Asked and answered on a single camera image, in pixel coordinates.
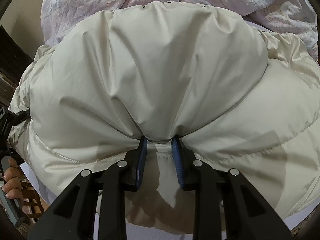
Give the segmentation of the person's left hand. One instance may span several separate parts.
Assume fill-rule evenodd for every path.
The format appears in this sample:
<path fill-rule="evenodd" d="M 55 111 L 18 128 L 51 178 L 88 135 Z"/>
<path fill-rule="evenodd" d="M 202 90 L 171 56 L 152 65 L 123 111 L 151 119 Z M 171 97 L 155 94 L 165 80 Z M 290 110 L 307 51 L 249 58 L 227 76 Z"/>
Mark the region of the person's left hand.
<path fill-rule="evenodd" d="M 9 167 L 4 172 L 5 184 L 2 191 L 5 193 L 6 198 L 17 200 L 20 205 L 23 205 L 23 194 L 21 185 L 21 173 L 18 169 L 16 161 L 12 158 L 8 159 Z"/>

